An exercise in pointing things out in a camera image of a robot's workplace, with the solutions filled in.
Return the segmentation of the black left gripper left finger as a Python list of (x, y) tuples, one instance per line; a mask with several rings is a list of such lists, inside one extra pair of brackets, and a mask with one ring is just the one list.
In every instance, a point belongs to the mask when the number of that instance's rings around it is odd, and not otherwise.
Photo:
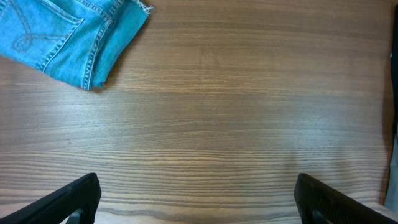
[(90, 223), (101, 198), (95, 173), (89, 173), (34, 203), (1, 218), (1, 223)]

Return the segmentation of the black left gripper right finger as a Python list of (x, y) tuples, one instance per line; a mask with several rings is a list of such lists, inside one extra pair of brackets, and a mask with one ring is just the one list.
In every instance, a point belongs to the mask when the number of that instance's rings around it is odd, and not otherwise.
[(302, 223), (397, 224), (305, 173), (298, 175), (294, 199)]

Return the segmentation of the light blue denim jeans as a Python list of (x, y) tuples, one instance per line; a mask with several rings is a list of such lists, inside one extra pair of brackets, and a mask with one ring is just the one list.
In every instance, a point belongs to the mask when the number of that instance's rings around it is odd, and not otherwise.
[(101, 88), (151, 9), (140, 0), (1, 0), (1, 55)]

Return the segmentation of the light blue garment in pile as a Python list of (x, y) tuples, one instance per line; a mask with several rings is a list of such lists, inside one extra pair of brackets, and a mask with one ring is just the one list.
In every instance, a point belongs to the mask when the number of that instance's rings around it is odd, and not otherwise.
[(397, 213), (398, 210), (398, 166), (397, 136), (394, 138), (391, 162), (389, 165), (389, 182), (384, 206)]

